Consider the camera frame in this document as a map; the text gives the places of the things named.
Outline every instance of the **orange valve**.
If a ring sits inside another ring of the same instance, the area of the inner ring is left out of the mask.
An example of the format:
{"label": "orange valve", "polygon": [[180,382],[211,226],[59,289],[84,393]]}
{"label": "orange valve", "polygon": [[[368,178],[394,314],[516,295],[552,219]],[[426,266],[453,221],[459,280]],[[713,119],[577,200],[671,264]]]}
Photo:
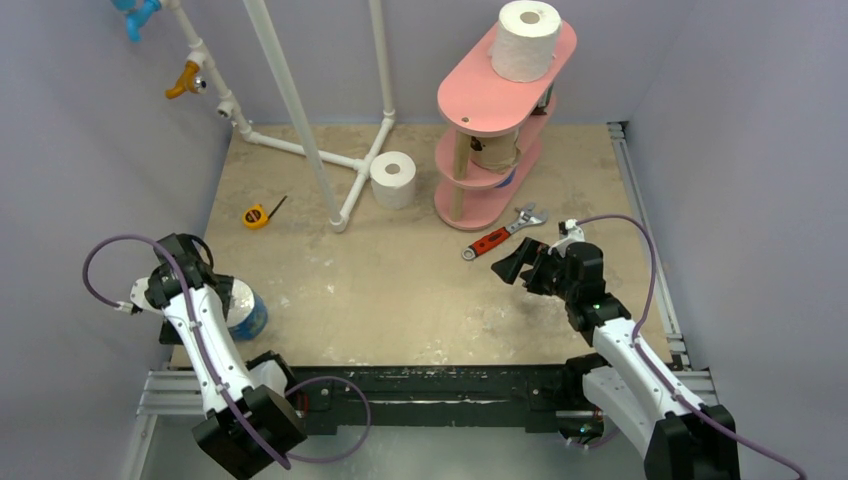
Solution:
{"label": "orange valve", "polygon": [[265,213],[265,209],[262,208],[262,204],[257,203],[256,205],[248,208],[246,212],[244,212],[244,215],[241,216],[241,221],[244,223],[245,227],[251,230],[260,229],[265,225],[268,225],[268,222],[271,221],[271,217],[273,217],[274,214],[277,213],[277,210],[280,208],[280,205],[282,205],[287,198],[289,198],[288,195],[284,196],[283,199],[280,200],[280,203],[278,203],[277,206],[274,207],[273,210],[271,210],[270,214]]}
{"label": "orange valve", "polygon": [[198,72],[200,72],[200,65],[192,62],[191,60],[187,61],[186,68],[183,70],[180,78],[177,79],[177,83],[174,84],[174,88],[165,90],[165,97],[173,100],[184,94],[186,91],[191,93],[204,93],[206,91],[206,81],[197,76]]}

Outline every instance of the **table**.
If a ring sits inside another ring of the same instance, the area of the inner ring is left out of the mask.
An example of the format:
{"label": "table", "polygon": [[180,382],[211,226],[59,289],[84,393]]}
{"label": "table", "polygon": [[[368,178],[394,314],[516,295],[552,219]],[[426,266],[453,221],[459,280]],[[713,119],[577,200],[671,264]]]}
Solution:
{"label": "table", "polygon": [[[351,157],[365,154],[377,125],[314,127],[319,148]],[[557,239],[556,222],[630,206],[604,125],[549,125],[545,151],[511,207],[535,201],[550,220],[527,228],[473,262],[461,251],[480,236],[445,225],[433,192],[440,175],[435,145],[443,125],[398,125],[384,151],[409,154],[418,168],[410,207],[390,211],[364,192],[350,226],[333,233],[318,185],[297,155],[250,145],[233,136],[205,240],[216,271],[235,275],[264,299],[265,330],[238,344],[245,360],[274,350],[292,365],[450,365],[560,363],[591,352],[566,320],[563,303],[527,294],[491,272],[525,236]],[[289,126],[257,127],[297,141]],[[353,172],[326,166],[342,201]],[[242,213],[255,203],[289,196],[271,223],[248,230]],[[512,208],[496,223],[514,220]],[[587,240],[605,253],[608,288],[634,314],[641,312],[648,269],[638,232],[610,220],[586,226]],[[642,330],[670,359],[656,309]],[[173,366],[186,366],[182,347]]]}

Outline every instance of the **blue faucet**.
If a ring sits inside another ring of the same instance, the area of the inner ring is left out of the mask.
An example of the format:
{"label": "blue faucet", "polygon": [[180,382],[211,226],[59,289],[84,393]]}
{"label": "blue faucet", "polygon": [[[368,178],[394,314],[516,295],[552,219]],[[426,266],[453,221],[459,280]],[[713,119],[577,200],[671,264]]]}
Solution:
{"label": "blue faucet", "polygon": [[127,36],[130,41],[141,41],[139,30],[150,20],[150,16],[162,10],[159,0],[144,0],[140,7],[135,8],[136,0],[112,0],[112,5],[127,16]]}

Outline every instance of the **pink shelf tier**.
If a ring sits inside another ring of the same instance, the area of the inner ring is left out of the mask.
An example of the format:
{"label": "pink shelf tier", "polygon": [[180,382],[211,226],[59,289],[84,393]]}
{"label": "pink shelf tier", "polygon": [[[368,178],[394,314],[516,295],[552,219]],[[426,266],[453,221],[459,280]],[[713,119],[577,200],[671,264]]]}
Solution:
{"label": "pink shelf tier", "polygon": [[496,137],[521,125],[577,47],[574,29],[562,22],[548,73],[534,82],[512,82],[492,68],[489,50],[496,33],[497,25],[439,86],[439,111],[445,120],[457,130],[478,137]]}
{"label": "pink shelf tier", "polygon": [[[518,139],[515,142],[519,150],[526,151],[527,146],[532,145],[539,136],[539,132],[548,123],[548,119],[553,115],[555,109],[556,95],[551,95],[547,115],[533,115],[527,118],[521,125],[521,130],[518,132]],[[474,162],[468,162],[468,171],[465,174],[465,178],[463,180],[453,178],[453,146],[455,139],[456,130],[449,128],[442,135],[439,144],[436,146],[436,166],[439,168],[439,172],[449,182],[466,190],[486,190],[500,185],[509,177],[512,170],[502,174],[492,173],[478,167]]]}
{"label": "pink shelf tier", "polygon": [[521,161],[515,168],[515,177],[509,185],[489,190],[466,190],[462,203],[462,218],[457,222],[450,218],[451,198],[455,185],[443,179],[436,187],[434,197],[436,212],[445,223],[459,230],[482,230],[491,226],[509,205],[512,196],[536,164],[541,153],[542,140],[539,138],[522,155]]}

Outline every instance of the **yellow tape measure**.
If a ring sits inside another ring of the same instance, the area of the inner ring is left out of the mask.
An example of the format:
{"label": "yellow tape measure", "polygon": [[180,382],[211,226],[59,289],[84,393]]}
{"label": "yellow tape measure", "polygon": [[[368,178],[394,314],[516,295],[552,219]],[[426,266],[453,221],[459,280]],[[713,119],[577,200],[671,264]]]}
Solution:
{"label": "yellow tape measure", "polygon": [[280,200],[280,203],[278,203],[277,206],[274,207],[273,210],[271,210],[271,213],[265,213],[265,209],[262,208],[262,204],[257,203],[256,205],[248,208],[246,212],[244,212],[244,215],[241,216],[241,221],[244,223],[245,227],[251,230],[262,228],[265,225],[268,225],[268,222],[271,221],[271,217],[273,217],[274,214],[277,213],[277,209],[280,208],[280,205],[282,205],[287,198],[289,198],[288,195],[283,197],[283,199]]}

